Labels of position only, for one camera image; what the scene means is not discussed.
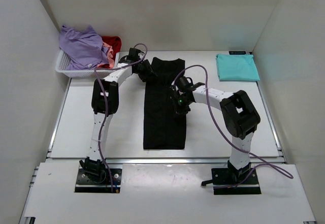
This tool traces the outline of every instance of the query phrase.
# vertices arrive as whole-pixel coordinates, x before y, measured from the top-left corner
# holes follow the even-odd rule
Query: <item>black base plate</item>
[[[113,194],[120,193],[121,189],[121,180],[122,180],[122,169],[119,168],[111,168],[112,176],[118,174],[118,178],[116,178],[117,188],[113,183]],[[100,180],[95,180],[91,176],[89,176],[82,168],[79,168],[76,186],[76,193],[108,193],[111,194],[111,180],[107,176],[100,182]]]
[[[217,188],[218,186],[233,185],[236,182],[232,179],[228,168],[213,168],[212,170],[213,194],[214,195],[260,195],[256,170],[246,179],[245,182],[237,187]]]

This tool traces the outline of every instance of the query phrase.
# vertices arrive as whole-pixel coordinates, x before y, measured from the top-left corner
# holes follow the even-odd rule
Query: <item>pink cloth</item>
[[[114,64],[115,64],[115,61],[113,59],[113,47],[106,44],[105,42],[103,42],[103,46],[108,49],[108,51],[107,51],[107,60],[108,60],[108,64],[110,65],[109,68],[113,68]]]

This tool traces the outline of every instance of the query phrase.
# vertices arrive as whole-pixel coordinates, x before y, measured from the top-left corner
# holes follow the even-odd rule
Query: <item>black label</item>
[[[246,51],[229,51],[229,55],[246,55]]]

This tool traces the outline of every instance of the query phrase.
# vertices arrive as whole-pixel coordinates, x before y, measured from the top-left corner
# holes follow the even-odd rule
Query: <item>folded teal cloth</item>
[[[253,55],[217,54],[216,60],[220,81],[259,81]]]

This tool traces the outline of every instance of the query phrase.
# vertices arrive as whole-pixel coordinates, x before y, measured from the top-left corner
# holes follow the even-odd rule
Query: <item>black garment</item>
[[[185,68],[185,61],[154,57],[151,67],[158,78],[146,83],[143,149],[184,149],[186,116],[174,118],[170,86]]]

